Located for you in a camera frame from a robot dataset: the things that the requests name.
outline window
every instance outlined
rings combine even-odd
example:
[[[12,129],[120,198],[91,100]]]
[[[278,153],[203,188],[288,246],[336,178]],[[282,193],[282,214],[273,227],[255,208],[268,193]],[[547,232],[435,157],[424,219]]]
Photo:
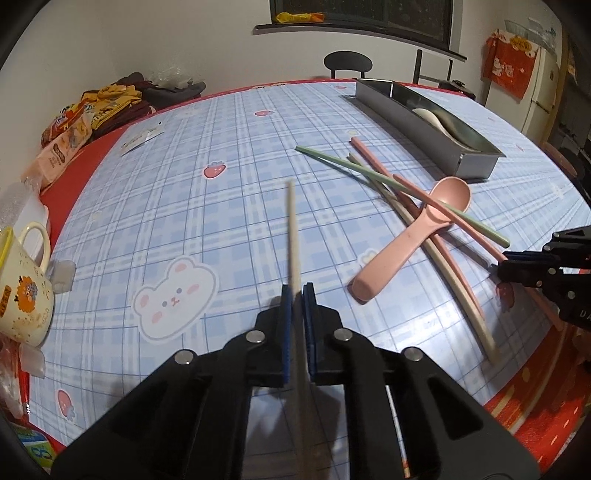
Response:
[[[271,18],[322,12],[325,24],[391,34],[448,50],[453,0],[271,0]]]

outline spoon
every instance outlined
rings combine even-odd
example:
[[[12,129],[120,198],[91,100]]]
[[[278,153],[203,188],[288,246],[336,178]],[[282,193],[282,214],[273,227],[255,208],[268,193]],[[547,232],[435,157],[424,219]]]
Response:
[[[472,194],[467,183],[457,177],[439,180],[431,196],[465,212]],[[421,215],[373,257],[353,279],[351,293],[362,302],[370,301],[392,280],[414,251],[437,230],[451,225],[449,218],[427,205]]]
[[[468,147],[468,145],[463,144],[462,142],[457,140],[450,132],[447,131],[447,128],[445,128],[443,126],[443,124],[441,123],[441,120],[439,120],[439,117],[437,115],[435,115],[431,110],[427,110],[425,108],[415,108],[413,110],[413,112],[416,113],[418,116],[422,117],[423,119],[425,119],[432,126],[437,128],[443,135],[445,135],[447,138],[449,138],[451,141],[453,141],[459,147],[462,147],[465,150],[469,150],[471,152],[478,151],[478,150],[474,150],[471,147]]]

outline pink spoon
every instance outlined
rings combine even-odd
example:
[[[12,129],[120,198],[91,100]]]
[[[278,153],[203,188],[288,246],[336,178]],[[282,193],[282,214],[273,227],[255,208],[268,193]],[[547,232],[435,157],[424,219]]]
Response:
[[[470,187],[462,179],[446,177],[439,180],[431,196],[465,212],[470,205]],[[370,301],[392,280],[414,251],[437,230],[451,225],[449,218],[427,205],[421,215],[400,235],[373,257],[356,275],[351,292],[360,301]]]

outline white wall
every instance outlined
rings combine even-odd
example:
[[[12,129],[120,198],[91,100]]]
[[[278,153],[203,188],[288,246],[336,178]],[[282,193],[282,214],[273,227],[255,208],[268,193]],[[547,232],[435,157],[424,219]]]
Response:
[[[178,65],[207,83],[206,93],[256,83],[325,76],[324,56],[356,50],[370,57],[370,75],[411,81],[416,47],[386,38],[334,32],[252,35],[271,21],[268,0],[97,0],[120,75]],[[453,78],[479,93],[482,46],[502,26],[507,0],[463,0],[460,53]],[[447,60],[425,54],[422,73],[445,77]]]
[[[61,108],[117,78],[94,0],[51,0],[0,70],[0,189],[35,158]]]

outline white spoon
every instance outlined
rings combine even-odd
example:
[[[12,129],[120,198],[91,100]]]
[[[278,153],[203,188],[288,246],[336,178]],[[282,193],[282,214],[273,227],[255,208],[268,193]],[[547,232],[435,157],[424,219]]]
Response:
[[[434,126],[435,128],[437,128],[443,135],[445,135],[447,138],[449,138],[450,140],[452,140],[456,145],[458,145],[459,147],[462,147],[466,150],[470,150],[472,152],[477,152],[478,150],[474,150],[471,147],[468,147],[467,145],[464,145],[463,143],[459,142],[458,140],[455,139],[454,136],[452,136],[447,129],[441,124],[440,120],[438,119],[437,115],[435,115],[433,112],[424,109],[424,108],[415,108],[413,110],[414,113],[416,113],[418,116],[424,118],[427,122],[429,122],[430,124],[432,124],[432,126]]]

